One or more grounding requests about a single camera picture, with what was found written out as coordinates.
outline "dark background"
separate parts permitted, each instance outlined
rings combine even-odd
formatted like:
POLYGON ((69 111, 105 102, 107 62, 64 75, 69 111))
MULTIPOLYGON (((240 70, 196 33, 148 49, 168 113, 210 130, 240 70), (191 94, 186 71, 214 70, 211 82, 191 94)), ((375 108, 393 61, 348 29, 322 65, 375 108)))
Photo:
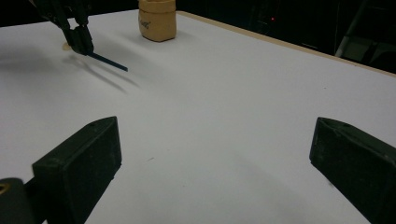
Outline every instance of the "dark background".
MULTIPOLYGON (((334 55, 362 2, 177 0, 177 10, 334 55)), ((137 0, 91 0, 91 4, 90 15, 138 8, 137 0)), ((13 0, 1 7, 0 26, 42 21, 44 19, 38 16, 36 8, 28 0, 13 0)), ((378 42, 396 45, 396 0, 368 0, 353 35, 371 40, 367 48, 372 48, 372 51, 378 42)), ((369 64, 371 56, 373 53, 367 52, 365 61, 358 63, 369 64)), ((390 62, 396 64, 396 58, 390 62)))

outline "robotic arm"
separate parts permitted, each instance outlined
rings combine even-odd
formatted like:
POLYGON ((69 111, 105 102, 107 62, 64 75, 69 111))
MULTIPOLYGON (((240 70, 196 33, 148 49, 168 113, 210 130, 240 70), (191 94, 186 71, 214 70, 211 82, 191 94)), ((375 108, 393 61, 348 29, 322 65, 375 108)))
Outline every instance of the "robotic arm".
POLYGON ((88 30, 88 16, 92 5, 89 0, 29 0, 37 8, 38 14, 57 25, 63 32, 67 44, 75 53, 91 56, 101 62, 113 65, 121 70, 128 71, 128 68, 118 63, 112 62, 93 52, 93 43, 90 31, 88 30), (67 20, 74 17, 78 26, 70 29, 67 20))

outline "beige jar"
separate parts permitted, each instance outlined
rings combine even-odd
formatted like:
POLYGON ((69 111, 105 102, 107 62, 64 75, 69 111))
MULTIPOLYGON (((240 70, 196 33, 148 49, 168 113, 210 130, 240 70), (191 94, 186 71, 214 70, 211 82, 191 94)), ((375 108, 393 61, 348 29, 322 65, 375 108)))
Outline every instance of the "beige jar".
POLYGON ((162 42, 176 37, 175 0, 139 0, 139 29, 147 39, 162 42))

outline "white tabletop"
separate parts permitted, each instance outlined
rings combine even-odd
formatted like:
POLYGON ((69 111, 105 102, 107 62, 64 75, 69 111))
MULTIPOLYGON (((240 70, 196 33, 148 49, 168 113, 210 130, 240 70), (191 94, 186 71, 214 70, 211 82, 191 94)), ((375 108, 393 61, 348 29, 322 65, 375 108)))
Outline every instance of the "white tabletop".
POLYGON ((0 29, 0 178, 97 119, 119 119, 122 166, 87 223, 368 221, 308 158, 317 117, 396 146, 396 78, 177 15, 151 42, 137 11, 90 17, 95 52, 49 22, 0 29))

